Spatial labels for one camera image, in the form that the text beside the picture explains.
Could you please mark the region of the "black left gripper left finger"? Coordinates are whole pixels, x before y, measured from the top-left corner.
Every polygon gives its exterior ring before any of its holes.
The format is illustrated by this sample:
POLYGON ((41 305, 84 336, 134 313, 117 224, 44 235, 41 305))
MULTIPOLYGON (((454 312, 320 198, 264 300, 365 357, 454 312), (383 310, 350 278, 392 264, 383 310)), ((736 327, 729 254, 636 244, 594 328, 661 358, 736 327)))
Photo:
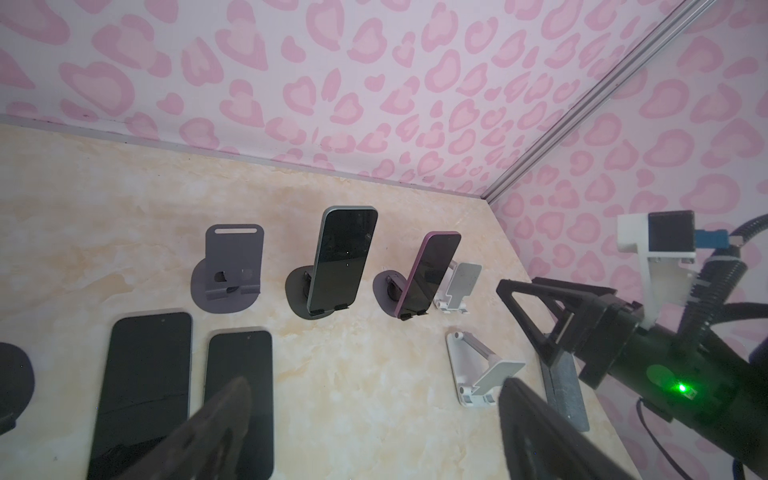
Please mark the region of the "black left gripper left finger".
POLYGON ((249 429, 251 390, 231 380, 121 479, 234 479, 249 429))

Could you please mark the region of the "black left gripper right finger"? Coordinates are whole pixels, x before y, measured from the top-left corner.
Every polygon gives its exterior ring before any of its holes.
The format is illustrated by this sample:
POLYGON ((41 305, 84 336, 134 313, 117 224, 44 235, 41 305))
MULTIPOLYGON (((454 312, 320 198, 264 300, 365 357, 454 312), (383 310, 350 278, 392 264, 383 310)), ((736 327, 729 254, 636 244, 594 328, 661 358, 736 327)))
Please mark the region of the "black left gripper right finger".
POLYGON ((630 477, 517 378, 508 378, 503 383, 499 419, 512 479, 630 477))

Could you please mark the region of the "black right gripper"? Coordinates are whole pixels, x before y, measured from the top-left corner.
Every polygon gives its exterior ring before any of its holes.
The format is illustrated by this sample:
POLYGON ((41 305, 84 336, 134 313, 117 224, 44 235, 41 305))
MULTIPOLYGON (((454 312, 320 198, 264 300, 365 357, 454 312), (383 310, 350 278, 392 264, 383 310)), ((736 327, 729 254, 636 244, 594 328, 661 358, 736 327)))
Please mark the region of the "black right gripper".
POLYGON ((496 288, 539 359, 552 366, 563 353, 571 353, 583 362, 579 379, 593 389, 643 320, 643 305, 621 300, 616 292, 545 277, 503 279, 496 288))

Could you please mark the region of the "black phone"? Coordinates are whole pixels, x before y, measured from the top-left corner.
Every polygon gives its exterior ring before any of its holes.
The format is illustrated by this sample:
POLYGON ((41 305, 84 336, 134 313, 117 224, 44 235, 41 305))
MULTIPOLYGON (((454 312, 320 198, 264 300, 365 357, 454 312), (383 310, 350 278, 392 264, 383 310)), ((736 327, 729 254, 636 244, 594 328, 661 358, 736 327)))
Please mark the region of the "black phone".
POLYGON ((113 479, 188 418, 192 317, 133 316, 112 327, 87 471, 113 479))
POLYGON ((311 316, 355 302, 377 221, 373 206, 330 206, 323 212, 307 292, 311 316))
POLYGON ((240 450, 236 479, 269 479, 275 470, 273 339, 266 330, 220 332, 210 339, 204 400, 230 390, 240 450))
POLYGON ((425 235, 395 308, 396 318, 406 321, 427 313, 461 239, 457 231, 425 235))

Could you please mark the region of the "white folding stand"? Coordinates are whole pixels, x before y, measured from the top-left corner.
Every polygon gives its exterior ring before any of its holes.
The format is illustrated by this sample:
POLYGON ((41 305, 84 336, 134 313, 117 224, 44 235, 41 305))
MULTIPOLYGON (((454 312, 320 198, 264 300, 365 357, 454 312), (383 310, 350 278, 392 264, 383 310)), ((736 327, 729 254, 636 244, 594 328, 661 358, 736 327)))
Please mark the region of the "white folding stand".
POLYGON ((465 298, 472 294, 482 269, 480 264, 452 260, 433 299, 434 306, 444 313, 466 314, 465 298))

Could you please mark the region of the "purple-grey round stand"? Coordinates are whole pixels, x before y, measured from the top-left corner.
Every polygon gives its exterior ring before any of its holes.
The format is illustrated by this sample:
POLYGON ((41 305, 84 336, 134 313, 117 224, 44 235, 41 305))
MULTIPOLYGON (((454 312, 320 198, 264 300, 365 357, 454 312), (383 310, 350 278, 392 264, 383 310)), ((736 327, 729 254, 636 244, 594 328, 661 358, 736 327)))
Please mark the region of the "purple-grey round stand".
POLYGON ((258 224, 216 224, 205 233, 205 257, 190 281, 194 303, 211 314, 248 309, 261 293, 265 232, 258 224))

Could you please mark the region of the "black round stand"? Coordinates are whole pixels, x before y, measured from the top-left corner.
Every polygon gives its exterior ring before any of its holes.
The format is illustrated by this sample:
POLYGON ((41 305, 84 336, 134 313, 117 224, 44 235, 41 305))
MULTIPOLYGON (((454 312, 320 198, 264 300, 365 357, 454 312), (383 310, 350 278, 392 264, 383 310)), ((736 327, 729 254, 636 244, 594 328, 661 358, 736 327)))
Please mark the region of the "black round stand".
POLYGON ((20 347, 1 343, 1 434, 16 427, 31 402, 35 376, 29 356, 20 347))

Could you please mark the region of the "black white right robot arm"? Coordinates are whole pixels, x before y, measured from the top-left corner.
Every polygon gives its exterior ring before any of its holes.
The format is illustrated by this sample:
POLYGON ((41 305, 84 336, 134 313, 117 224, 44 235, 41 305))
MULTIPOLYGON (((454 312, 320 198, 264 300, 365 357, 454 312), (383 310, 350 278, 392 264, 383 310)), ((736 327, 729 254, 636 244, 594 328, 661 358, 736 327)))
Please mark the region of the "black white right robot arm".
POLYGON ((547 278, 502 279, 496 292, 539 358, 579 359, 592 389, 612 377, 667 421, 697 432, 760 478, 767 476, 767 374, 709 333, 689 356, 674 333, 640 325, 643 307, 616 290, 547 278))

